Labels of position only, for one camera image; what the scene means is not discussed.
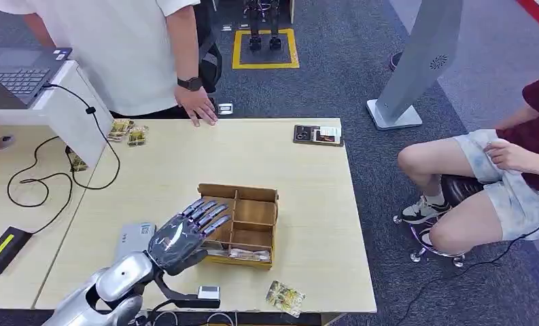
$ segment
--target person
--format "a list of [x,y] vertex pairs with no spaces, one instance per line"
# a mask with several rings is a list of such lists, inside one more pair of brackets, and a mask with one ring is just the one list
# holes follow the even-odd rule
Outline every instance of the person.
[[[399,167],[423,192],[400,217],[416,224],[426,245],[456,255],[539,227],[539,80],[523,89],[523,98],[527,105],[496,129],[415,144],[399,153]],[[475,177],[485,189],[448,211],[440,175]],[[539,230],[525,239],[539,239]]]
[[182,115],[213,125],[215,108],[198,79],[193,5],[199,0],[0,0],[23,15],[43,46],[73,48],[116,117]]

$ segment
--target laptop keyboard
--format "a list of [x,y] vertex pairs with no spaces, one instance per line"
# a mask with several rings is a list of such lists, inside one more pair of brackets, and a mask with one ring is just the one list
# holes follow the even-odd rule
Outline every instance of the laptop keyboard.
[[49,69],[14,69],[0,72],[0,83],[15,95],[29,95],[40,85]]

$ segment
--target wooden table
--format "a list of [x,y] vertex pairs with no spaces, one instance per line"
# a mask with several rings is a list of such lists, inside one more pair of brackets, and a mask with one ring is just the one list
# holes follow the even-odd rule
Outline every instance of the wooden table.
[[[11,147],[0,151],[0,236],[9,226],[28,232],[36,231],[57,214],[67,201],[69,192],[69,180],[55,177],[46,181],[51,192],[43,206],[25,209],[10,202],[6,192],[9,178],[17,171],[32,165],[35,148],[42,141],[53,137],[54,133],[44,126],[0,126],[0,138],[6,135],[13,135],[15,142]],[[20,185],[19,180],[69,171],[65,144],[59,139],[44,145],[39,150],[38,157],[39,164],[22,173],[12,184],[12,197],[21,203],[40,202],[45,195],[45,189],[38,184]],[[78,173],[77,178],[87,184],[91,174],[92,169]],[[73,198],[65,211],[48,228],[32,237],[0,275],[0,308],[33,307],[83,193],[83,189],[74,187]]]
[[[199,285],[218,285],[221,311],[278,312],[265,295],[280,280],[307,294],[303,312],[376,311],[345,148],[292,142],[295,124],[340,126],[339,119],[235,119],[200,128],[185,120],[138,124],[149,127],[147,145],[116,144],[121,173],[110,188],[85,193],[36,308],[54,308],[109,266],[125,223],[161,226],[198,198],[199,183],[221,183],[278,190],[273,268],[202,263],[167,277],[170,288],[196,293]],[[106,183],[115,168],[105,150],[91,185]],[[165,300],[155,284],[143,297],[147,309]]]

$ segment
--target round hole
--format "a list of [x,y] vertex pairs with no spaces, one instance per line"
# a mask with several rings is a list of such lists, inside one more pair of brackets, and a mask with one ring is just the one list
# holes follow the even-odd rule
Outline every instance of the round hole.
[[8,134],[0,138],[0,150],[7,147],[11,147],[15,143],[15,137],[12,134]]

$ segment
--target stand base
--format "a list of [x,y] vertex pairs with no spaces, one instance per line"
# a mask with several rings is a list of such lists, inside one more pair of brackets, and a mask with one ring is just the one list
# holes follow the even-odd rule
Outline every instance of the stand base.
[[422,124],[421,118],[417,111],[411,105],[405,112],[393,123],[388,123],[383,120],[381,114],[377,111],[377,99],[367,101],[367,110],[373,118],[375,127],[379,130],[400,129],[408,127],[416,127]]

